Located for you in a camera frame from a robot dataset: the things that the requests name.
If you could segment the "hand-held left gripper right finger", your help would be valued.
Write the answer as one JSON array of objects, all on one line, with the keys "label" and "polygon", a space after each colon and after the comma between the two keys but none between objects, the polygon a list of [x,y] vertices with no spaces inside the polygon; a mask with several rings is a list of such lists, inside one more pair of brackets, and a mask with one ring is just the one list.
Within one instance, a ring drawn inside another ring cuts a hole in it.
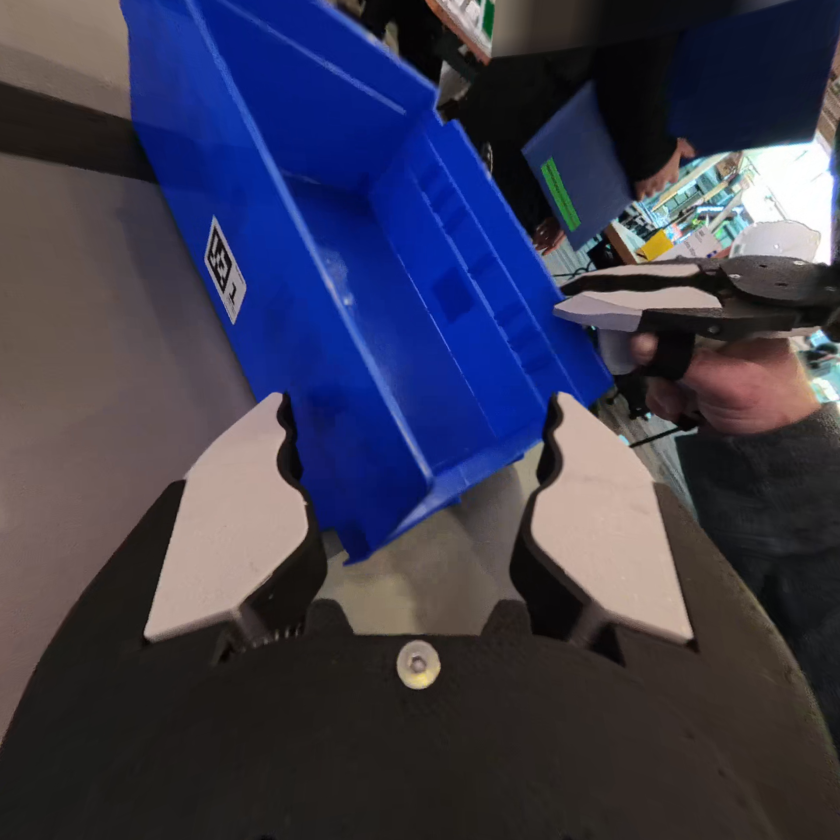
[{"label": "hand-held left gripper right finger", "polygon": [[618,436],[559,392],[538,486],[521,516],[511,582],[532,632],[593,647],[608,627],[694,640],[655,482]]}]

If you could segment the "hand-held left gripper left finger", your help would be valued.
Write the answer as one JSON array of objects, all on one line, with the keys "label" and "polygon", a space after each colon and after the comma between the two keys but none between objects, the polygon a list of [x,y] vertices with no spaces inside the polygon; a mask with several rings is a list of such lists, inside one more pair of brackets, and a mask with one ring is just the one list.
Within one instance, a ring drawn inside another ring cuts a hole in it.
[{"label": "hand-held left gripper left finger", "polygon": [[152,644],[221,623],[250,644],[290,636],[326,579],[287,394],[272,393],[185,475],[143,630]]}]

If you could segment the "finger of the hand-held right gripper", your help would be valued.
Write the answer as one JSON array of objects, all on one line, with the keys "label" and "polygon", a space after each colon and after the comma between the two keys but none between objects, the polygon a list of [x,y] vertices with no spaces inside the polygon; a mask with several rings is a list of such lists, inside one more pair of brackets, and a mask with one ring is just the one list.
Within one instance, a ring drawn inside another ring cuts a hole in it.
[{"label": "finger of the hand-held right gripper", "polygon": [[652,261],[586,272],[566,283],[561,293],[576,296],[584,292],[659,291],[688,287],[712,293],[721,261]]},{"label": "finger of the hand-held right gripper", "polygon": [[720,308],[720,301],[702,290],[585,291],[558,303],[553,314],[584,327],[635,333],[647,310]]}]

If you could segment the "person's right forearm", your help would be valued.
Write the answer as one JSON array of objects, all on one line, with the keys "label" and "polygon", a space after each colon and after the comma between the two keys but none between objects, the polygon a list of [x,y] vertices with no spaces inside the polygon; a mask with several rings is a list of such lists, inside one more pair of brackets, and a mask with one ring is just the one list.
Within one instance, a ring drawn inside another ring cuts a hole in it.
[{"label": "person's right forearm", "polygon": [[773,432],[679,437],[700,526],[776,625],[839,744],[835,405]]}]

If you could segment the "person's right hand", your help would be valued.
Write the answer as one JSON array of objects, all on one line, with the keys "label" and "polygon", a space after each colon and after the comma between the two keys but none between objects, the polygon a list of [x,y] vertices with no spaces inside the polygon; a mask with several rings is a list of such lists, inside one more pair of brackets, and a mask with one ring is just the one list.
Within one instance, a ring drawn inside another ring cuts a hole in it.
[{"label": "person's right hand", "polygon": [[676,423],[701,417],[721,435],[764,434],[817,413],[820,403],[788,339],[747,339],[693,349],[682,379],[651,377],[647,407]]}]

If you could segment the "blue folder with green label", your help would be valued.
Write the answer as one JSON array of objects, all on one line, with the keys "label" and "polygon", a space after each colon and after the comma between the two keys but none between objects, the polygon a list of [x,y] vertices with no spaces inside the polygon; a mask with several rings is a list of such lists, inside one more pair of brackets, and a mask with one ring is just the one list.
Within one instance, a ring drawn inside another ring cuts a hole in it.
[{"label": "blue folder with green label", "polygon": [[587,81],[521,149],[570,247],[581,249],[634,201]]}]

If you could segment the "blue plastic bin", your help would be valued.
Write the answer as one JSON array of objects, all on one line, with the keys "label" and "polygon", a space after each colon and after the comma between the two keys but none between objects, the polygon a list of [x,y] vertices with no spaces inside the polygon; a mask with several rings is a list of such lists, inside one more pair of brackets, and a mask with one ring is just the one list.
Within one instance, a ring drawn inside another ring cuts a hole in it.
[{"label": "blue plastic bin", "polygon": [[363,561],[612,378],[436,90],[325,2],[125,1],[133,126],[322,529]]}]

